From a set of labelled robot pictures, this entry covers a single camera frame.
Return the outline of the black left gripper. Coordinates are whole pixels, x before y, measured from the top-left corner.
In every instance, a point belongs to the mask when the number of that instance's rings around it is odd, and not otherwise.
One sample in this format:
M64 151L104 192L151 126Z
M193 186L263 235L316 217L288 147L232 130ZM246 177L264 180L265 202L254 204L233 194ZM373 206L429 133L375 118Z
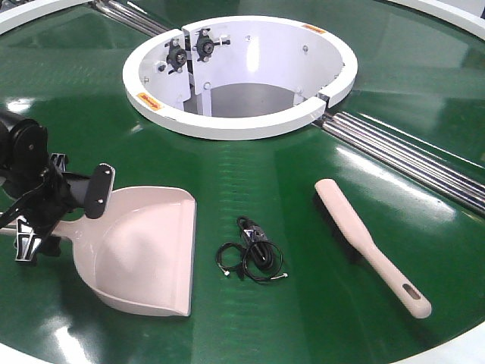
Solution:
M36 264L36 255L59 256L60 237L53 235L59 221L74 209L84 207L90 177L67 171L68 157L51 153L41 181L26 191L1 214L1 226L16 225L15 261Z

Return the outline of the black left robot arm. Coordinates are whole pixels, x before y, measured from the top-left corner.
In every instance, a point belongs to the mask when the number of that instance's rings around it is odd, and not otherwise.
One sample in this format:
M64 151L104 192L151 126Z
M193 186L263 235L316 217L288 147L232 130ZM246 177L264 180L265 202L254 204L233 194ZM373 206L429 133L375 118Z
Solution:
M67 171L68 158L48 151L48 131L37 121L1 111L2 189L13 199L1 226L16 224L15 261L35 265L39 253L59 256L58 222L84 207L90 177Z

